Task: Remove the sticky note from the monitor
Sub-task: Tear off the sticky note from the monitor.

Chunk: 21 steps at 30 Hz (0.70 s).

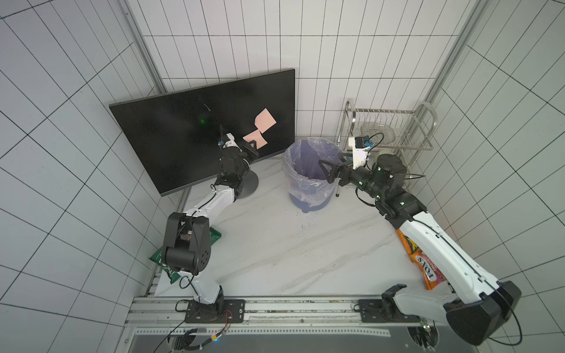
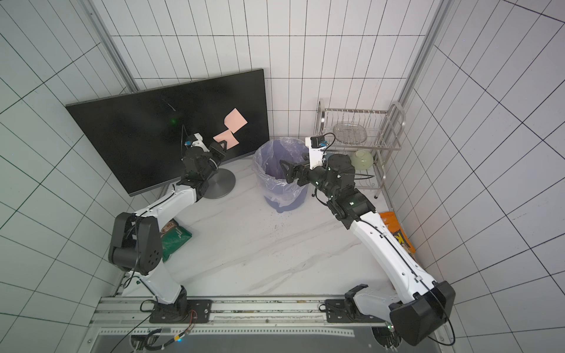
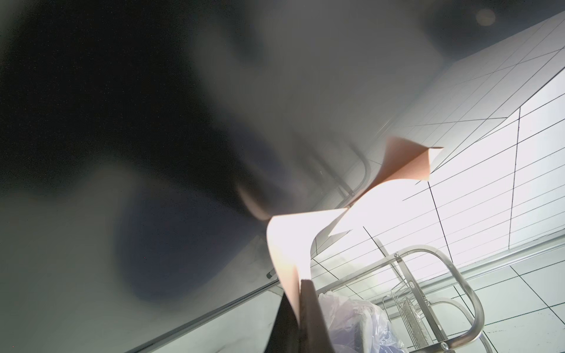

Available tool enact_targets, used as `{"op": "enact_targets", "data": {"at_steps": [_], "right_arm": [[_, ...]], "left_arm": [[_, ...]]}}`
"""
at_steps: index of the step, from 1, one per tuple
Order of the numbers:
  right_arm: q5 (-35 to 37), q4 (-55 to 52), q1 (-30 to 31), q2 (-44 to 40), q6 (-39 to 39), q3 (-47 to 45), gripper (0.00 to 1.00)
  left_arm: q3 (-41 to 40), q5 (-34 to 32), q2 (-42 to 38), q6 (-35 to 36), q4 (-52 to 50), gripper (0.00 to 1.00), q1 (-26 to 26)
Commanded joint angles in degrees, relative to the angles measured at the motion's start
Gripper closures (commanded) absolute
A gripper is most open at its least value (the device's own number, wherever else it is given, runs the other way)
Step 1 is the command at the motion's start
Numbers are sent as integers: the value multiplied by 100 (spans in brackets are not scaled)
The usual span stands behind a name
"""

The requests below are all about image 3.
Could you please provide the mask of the pink note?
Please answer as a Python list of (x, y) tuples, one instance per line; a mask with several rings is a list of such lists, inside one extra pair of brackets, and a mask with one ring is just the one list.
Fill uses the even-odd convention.
[(381, 168), (375, 179), (335, 221), (324, 229), (328, 236), (348, 232), (368, 220), (385, 221), (400, 212), (400, 203), (411, 184), (428, 181), (432, 163), (444, 149), (424, 146), (405, 138), (386, 141)]
[(270, 258), (297, 321), (303, 280), (311, 279), (311, 247), (317, 235), (334, 228), (346, 208), (273, 217), (266, 229)]

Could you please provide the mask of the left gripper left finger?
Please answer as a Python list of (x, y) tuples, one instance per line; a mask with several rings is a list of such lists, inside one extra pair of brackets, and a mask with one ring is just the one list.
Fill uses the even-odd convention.
[(284, 294), (264, 353), (296, 353), (300, 351), (300, 330), (296, 316)]

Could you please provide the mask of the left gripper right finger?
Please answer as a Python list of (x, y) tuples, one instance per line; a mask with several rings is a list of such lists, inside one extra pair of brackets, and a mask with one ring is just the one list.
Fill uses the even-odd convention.
[(299, 352), (334, 353), (316, 288), (309, 279), (300, 283)]

